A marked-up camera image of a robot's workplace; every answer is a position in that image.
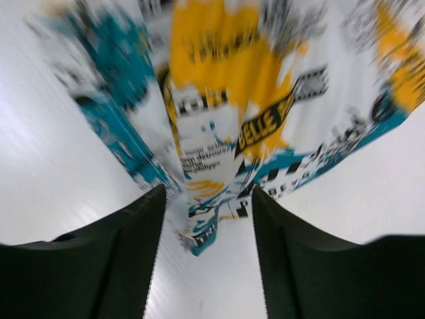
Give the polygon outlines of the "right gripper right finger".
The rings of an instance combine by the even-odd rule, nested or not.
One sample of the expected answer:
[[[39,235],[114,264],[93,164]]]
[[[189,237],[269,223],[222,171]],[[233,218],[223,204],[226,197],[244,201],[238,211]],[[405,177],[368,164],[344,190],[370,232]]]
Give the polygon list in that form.
[[[424,237],[358,245],[281,207],[261,188],[252,217],[269,318],[423,318]]]

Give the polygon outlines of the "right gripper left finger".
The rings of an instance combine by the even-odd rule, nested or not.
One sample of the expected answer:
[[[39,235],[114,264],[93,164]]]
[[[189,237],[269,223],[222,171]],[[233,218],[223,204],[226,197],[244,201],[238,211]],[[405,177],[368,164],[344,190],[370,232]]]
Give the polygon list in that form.
[[[53,241],[1,246],[2,318],[141,318],[165,188]]]

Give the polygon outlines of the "printed white shorts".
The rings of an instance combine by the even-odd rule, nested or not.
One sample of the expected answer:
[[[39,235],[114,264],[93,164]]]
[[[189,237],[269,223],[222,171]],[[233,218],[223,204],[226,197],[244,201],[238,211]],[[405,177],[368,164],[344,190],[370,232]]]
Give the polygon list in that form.
[[[259,186],[287,195],[424,103],[423,1],[43,1],[43,60],[201,254]]]

